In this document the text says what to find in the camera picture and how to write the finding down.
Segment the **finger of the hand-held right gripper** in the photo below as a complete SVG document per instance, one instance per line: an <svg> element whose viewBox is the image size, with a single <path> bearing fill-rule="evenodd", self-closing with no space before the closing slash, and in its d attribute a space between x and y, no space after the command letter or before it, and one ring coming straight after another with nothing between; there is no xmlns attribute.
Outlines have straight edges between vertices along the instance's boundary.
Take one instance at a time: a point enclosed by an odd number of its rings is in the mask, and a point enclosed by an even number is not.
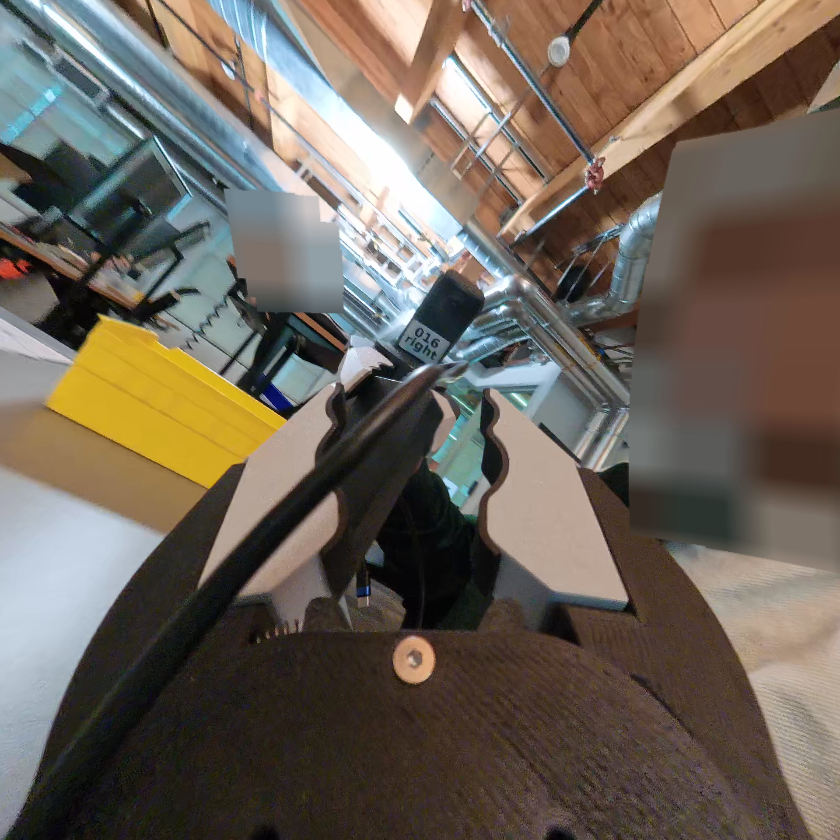
<svg viewBox="0 0 840 840"><path fill-rule="evenodd" d="M442 418L434 432L433 441L429 449L430 455L435 455L443 447L459 419L459 408L451 399L441 391L433 391L437 407L440 409Z"/></svg>
<svg viewBox="0 0 840 840"><path fill-rule="evenodd" d="M365 337L350 337L350 344L336 374L344 394L353 394L371 375L393 371L393 362Z"/></svg>

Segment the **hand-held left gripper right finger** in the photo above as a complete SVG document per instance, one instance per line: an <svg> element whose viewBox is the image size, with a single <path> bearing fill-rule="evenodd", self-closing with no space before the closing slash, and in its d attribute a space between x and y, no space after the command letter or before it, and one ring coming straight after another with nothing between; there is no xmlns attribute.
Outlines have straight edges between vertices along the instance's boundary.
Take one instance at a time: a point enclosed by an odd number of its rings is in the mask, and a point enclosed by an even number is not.
<svg viewBox="0 0 840 840"><path fill-rule="evenodd" d="M482 393L479 533L498 557L498 600L542 629L556 606L619 613L627 589L574 458L494 389Z"/></svg>

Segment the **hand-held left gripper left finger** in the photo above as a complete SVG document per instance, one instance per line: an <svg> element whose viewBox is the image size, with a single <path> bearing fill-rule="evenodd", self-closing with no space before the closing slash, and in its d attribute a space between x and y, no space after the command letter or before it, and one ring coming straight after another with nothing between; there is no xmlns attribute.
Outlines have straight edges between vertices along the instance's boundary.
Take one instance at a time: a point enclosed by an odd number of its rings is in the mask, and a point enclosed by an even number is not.
<svg viewBox="0 0 840 840"><path fill-rule="evenodd" d="M198 584L203 585L254 526L316 465L344 424L344 392L328 384L246 459ZM237 595L237 603L263 603L279 624L302 629L311 601L332 595L323 558L348 523L339 494L326 496L270 555Z"/></svg>

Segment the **black USB hub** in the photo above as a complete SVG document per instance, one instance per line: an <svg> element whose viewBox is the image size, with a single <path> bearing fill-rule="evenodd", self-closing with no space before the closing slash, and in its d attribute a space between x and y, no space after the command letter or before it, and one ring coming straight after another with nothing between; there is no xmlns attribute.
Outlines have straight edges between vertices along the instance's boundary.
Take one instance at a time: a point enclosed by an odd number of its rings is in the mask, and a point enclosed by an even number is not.
<svg viewBox="0 0 840 840"><path fill-rule="evenodd" d="M340 387L339 396L332 400L328 415L335 428L319 447L318 461L339 444L355 440L369 418L382 416L383 407L395 405L401 411L333 492L338 528L320 559L334 598L351 583L388 513L431 448L444 419L434 392L443 372L440 366L426 366L401 382L371 375L351 394Z"/></svg>

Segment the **yellow plastic bin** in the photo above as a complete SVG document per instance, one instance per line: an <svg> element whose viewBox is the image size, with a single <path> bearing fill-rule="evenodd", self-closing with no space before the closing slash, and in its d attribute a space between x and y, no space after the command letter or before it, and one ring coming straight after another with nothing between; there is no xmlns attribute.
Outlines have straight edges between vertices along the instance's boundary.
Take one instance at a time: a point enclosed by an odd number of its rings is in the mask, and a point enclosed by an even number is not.
<svg viewBox="0 0 840 840"><path fill-rule="evenodd" d="M204 488L286 423L152 331L104 316L46 405Z"/></svg>

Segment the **silver ventilation ducts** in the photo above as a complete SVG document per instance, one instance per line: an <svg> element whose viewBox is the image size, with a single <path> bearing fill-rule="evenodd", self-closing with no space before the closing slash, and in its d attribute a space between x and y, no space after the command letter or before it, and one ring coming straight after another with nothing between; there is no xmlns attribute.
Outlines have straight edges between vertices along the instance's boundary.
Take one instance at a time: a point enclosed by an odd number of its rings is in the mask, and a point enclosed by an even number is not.
<svg viewBox="0 0 840 840"><path fill-rule="evenodd" d="M586 342L583 327L618 318L634 309L641 297L644 273L654 241L662 194L647 199L619 227L611 285L600 296L573 305L553 302L526 267L502 247L474 219L458 234L458 241L487 268L497 283L485 295L485 307L458 336L453 358L478 361L500 348L498 336L515 328L533 341L557 365L579 372L575 381L598 407L597 419L584 437L578 457L600 469L624 433L629 414L629 391L612 368Z"/></svg>

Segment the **person's white pants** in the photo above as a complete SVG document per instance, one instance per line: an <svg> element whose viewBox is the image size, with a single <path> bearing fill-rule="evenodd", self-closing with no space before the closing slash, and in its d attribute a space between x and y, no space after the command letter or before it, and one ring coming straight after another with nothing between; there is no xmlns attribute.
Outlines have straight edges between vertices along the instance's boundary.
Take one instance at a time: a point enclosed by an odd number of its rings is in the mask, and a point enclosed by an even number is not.
<svg viewBox="0 0 840 840"><path fill-rule="evenodd" d="M742 661L814 838L839 838L839 577L666 542Z"/></svg>

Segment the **wooden workbench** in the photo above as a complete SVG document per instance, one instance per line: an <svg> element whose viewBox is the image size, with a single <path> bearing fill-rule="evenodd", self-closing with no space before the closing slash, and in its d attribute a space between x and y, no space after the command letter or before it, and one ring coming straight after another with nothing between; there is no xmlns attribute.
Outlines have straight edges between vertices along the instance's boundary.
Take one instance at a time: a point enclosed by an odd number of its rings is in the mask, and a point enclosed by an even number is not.
<svg viewBox="0 0 840 840"><path fill-rule="evenodd" d="M1 223L1 239L6 245L26 253L30 261L47 266L53 272L69 280L79 280L88 268L88 263L61 247L36 243L22 236L14 227ZM96 275L89 288L100 297L127 309L133 309L140 304L142 295L136 290L130 290L126 285L114 285L102 275Z"/></svg>

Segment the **black computer monitor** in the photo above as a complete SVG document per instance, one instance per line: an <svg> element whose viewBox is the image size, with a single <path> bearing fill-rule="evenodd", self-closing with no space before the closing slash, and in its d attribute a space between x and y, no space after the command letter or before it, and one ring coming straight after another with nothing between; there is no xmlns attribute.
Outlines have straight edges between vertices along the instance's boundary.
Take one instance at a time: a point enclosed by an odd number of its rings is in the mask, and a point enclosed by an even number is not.
<svg viewBox="0 0 840 840"><path fill-rule="evenodd" d="M2 156L29 176L14 189L38 213L55 208L82 223L105 227L118 210L142 202L152 217L165 216L191 197L162 144L142 140L108 165L95 165L68 143L54 144L39 158L3 143Z"/></svg>

